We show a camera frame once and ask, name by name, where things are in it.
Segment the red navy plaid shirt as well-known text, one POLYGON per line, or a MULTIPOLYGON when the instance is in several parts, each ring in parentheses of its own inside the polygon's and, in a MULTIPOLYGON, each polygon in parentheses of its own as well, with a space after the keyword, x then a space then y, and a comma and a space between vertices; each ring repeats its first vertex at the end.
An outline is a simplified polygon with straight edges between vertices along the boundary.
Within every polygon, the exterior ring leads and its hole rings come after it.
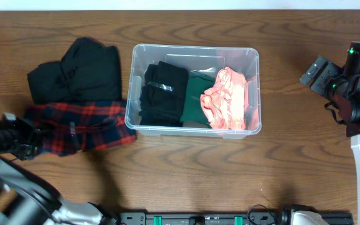
POLYGON ((47 130, 37 153, 63 157, 133 143, 125 113, 124 101, 55 102, 29 107, 24 118, 47 130))

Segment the black hooded sweatshirt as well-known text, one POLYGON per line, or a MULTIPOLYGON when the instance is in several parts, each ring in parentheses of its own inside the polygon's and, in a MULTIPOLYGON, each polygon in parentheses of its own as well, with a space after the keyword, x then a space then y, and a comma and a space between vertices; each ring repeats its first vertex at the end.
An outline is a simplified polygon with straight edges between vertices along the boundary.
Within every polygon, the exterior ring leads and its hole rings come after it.
POLYGON ((35 104, 123 99, 117 48, 88 37, 76 39, 60 61, 40 64, 27 80, 35 104))

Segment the pink cloth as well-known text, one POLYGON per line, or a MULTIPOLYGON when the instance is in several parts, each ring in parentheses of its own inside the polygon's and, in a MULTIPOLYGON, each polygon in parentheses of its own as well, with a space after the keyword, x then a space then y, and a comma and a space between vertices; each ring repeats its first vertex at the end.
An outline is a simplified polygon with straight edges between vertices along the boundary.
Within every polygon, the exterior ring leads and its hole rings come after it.
POLYGON ((243 74, 225 67, 213 87, 200 97, 201 108, 213 129, 245 130, 248 83, 243 74))

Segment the dark green cloth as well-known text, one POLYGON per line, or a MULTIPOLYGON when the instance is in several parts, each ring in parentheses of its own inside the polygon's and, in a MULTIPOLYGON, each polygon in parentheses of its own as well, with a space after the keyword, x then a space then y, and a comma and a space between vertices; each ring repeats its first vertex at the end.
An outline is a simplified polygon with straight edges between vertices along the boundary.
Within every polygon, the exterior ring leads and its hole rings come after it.
POLYGON ((208 119, 201 107, 201 95, 205 90, 214 86, 215 78, 206 74, 191 71, 187 81, 183 113, 180 118, 182 123, 195 122, 209 125, 208 119))

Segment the black cloth with tape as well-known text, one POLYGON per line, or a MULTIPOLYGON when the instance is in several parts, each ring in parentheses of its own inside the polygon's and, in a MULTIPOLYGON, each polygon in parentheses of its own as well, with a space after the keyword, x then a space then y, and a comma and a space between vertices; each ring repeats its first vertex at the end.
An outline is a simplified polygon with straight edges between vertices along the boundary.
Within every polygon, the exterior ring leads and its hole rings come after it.
POLYGON ((139 98, 140 125, 181 127, 188 79, 185 68, 162 61, 150 64, 139 98))

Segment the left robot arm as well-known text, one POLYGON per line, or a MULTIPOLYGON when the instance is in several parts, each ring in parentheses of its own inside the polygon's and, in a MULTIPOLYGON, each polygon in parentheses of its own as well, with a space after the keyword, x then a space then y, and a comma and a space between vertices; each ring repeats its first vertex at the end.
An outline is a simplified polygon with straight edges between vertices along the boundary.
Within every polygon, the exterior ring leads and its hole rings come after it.
POLYGON ((120 217, 93 203, 64 200, 45 180, 1 157, 26 159, 40 130, 18 118, 0 121, 0 224, 119 224, 120 217))

